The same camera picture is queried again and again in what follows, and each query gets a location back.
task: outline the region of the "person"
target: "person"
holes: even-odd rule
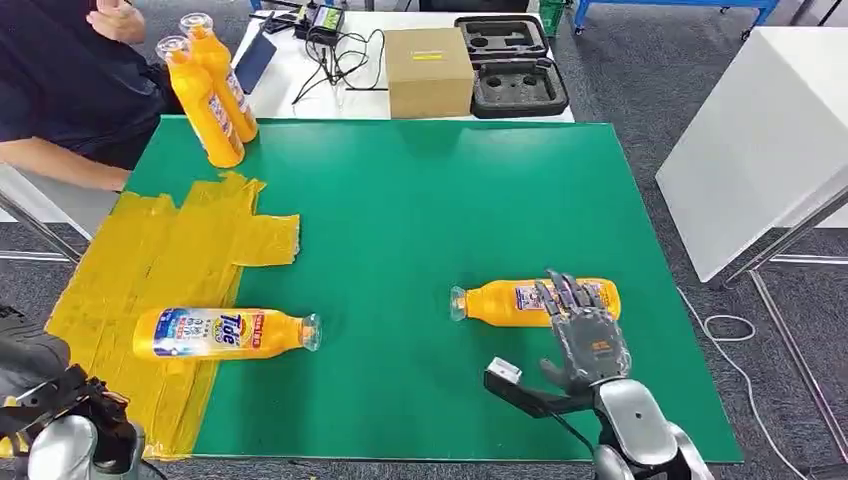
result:
[[[160,114],[179,112],[130,46],[144,38],[126,0],[0,0],[0,162],[122,190]]]

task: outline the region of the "gray carpet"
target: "gray carpet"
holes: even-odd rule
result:
[[[147,14],[151,41],[141,50],[151,59],[154,40],[176,33],[179,16],[194,10],[212,14],[219,36],[234,48],[248,11],[246,0],[136,3]],[[791,16],[796,5],[788,0],[784,3],[770,23],[785,24]],[[377,5],[382,10],[394,7],[387,0]],[[361,2],[351,2],[351,7],[362,8]],[[656,170],[735,55],[740,47],[738,36],[753,18],[753,11],[745,9],[720,15],[715,8],[593,6],[587,30],[577,39],[570,34],[570,18],[565,16],[553,49],[566,78],[575,117],[615,126],[677,284],[702,316],[732,313],[756,324],[756,338],[726,349],[751,375],[763,420],[778,445],[797,465],[836,463],[839,457],[835,445],[753,285],[746,278],[734,290],[715,291],[698,283],[654,182]],[[20,248],[17,245],[28,241],[26,237],[20,227],[0,224],[0,249],[4,242]],[[796,251],[845,254],[847,238],[845,232],[817,232]],[[10,301],[27,314],[44,319],[70,273],[61,265],[0,261],[0,302]],[[842,309],[848,295],[848,275],[836,269],[769,267],[763,276],[808,352],[810,366],[836,415],[848,427],[848,368],[841,361],[848,353],[848,334],[841,328],[848,320]],[[694,328],[746,459],[744,465],[715,466],[713,471],[724,479],[794,478],[771,452],[754,422],[741,378]],[[161,467],[172,479],[591,478],[585,465],[562,464],[293,464],[277,459],[191,459]]]

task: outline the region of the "white cable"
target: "white cable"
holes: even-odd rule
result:
[[[780,449],[777,448],[777,445],[774,443],[774,440],[772,440],[771,434],[769,434],[768,429],[766,429],[766,426],[763,423],[763,420],[760,418],[760,413],[757,411],[757,405],[754,403],[754,387],[751,384],[751,378],[748,377],[748,374],[745,373],[745,370],[742,370],[739,365],[736,365],[736,362],[734,362],[730,359],[729,356],[727,356],[727,353],[725,353],[724,350],[721,348],[721,345],[719,345],[720,343],[725,342],[744,342],[745,340],[750,340],[754,338],[754,335],[757,334],[757,327],[755,327],[754,324],[751,323],[749,320],[744,319],[742,317],[737,317],[735,315],[713,315],[707,317],[706,320],[701,321],[701,317],[698,315],[698,312],[695,311],[695,308],[692,306],[692,304],[689,303],[689,299],[686,298],[686,294],[683,293],[683,290],[681,290],[680,287],[677,287],[677,292],[680,294],[680,297],[683,298],[683,301],[686,303],[686,306],[689,307],[689,311],[692,312],[692,315],[695,316],[695,320],[698,321],[698,325],[701,327],[701,330],[704,332],[704,335],[706,335],[707,338],[711,342],[713,342],[713,345],[715,345],[716,350],[718,350],[718,353],[720,353],[721,356],[724,357],[725,360],[727,360],[727,363],[729,363],[731,367],[735,368],[736,371],[739,372],[740,375],[742,375],[742,378],[745,379],[745,385],[748,389],[748,404],[751,406],[751,411],[754,412],[754,419],[760,426],[760,430],[762,430],[763,434],[765,434],[766,440],[768,440],[771,449],[774,450],[774,453],[777,454],[778,458],[780,458],[780,460],[784,464],[786,464],[787,467],[789,467],[789,470],[792,470],[792,473],[797,475],[798,478],[801,478],[802,480],[808,480],[807,477],[805,477],[797,468],[795,468],[794,465],[789,463],[789,460],[787,460],[786,457],[783,456],[783,453],[780,452]],[[751,333],[745,335],[744,337],[716,337],[710,331],[709,324],[711,321],[719,318],[738,320],[747,325],[748,328],[751,329]]]

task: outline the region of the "tide bottle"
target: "tide bottle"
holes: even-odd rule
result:
[[[139,318],[133,353],[140,358],[270,358],[321,345],[317,315],[291,317],[261,308],[166,308]]]
[[[550,280],[541,281],[548,290],[554,291]],[[550,317],[542,305],[534,282],[496,280],[468,291],[453,287],[451,318],[459,321],[471,317],[496,327],[550,327]],[[596,294],[612,318],[618,320],[621,315],[621,298],[613,282],[603,278],[578,278],[577,283]]]
[[[190,13],[180,20],[180,30],[191,42],[192,57],[209,72],[215,94],[221,99],[236,133],[243,143],[248,143],[256,138],[259,126],[230,66],[230,51],[215,36],[212,26],[212,17],[205,13]]]
[[[212,77],[192,58],[188,39],[165,37],[156,45],[156,53],[168,64],[171,86],[206,149],[209,163],[218,168],[241,163],[244,145],[212,89]]]

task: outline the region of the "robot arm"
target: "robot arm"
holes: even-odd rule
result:
[[[665,419],[651,392],[627,378],[631,358],[616,322],[600,299],[570,276],[549,271],[552,294],[536,283],[562,354],[563,367],[540,362],[552,395],[520,385],[521,371],[495,359],[484,385],[534,418],[592,410],[601,423],[593,448],[597,480],[632,480],[666,473],[670,480],[714,480],[692,441]]]
[[[127,420],[128,400],[68,368],[64,341],[2,305],[0,334],[0,398],[15,397],[0,408],[0,439],[12,441],[16,478],[140,478],[144,432]]]

